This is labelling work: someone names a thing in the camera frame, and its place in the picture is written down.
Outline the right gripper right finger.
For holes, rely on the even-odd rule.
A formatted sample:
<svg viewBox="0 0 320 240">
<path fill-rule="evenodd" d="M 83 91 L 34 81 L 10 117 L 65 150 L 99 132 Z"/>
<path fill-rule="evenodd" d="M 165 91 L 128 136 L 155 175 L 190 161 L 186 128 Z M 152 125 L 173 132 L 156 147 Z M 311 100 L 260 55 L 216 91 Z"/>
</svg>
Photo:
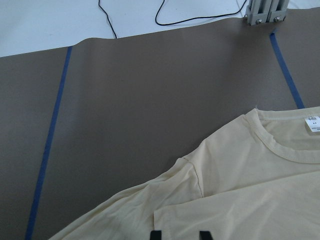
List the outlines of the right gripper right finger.
<svg viewBox="0 0 320 240">
<path fill-rule="evenodd" d="M 211 228 L 208 225 L 199 226 L 199 239 L 212 240 Z"/>
</svg>

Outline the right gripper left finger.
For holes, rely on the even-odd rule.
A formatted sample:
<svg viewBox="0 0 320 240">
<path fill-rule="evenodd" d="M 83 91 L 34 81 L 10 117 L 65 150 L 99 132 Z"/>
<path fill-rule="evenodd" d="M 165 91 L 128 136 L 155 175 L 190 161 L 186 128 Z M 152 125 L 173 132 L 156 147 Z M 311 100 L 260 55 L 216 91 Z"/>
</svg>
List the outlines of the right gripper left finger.
<svg viewBox="0 0 320 240">
<path fill-rule="evenodd" d="M 154 224 L 154 229 L 150 231 L 150 240 L 162 240 L 162 228 Z"/>
</svg>

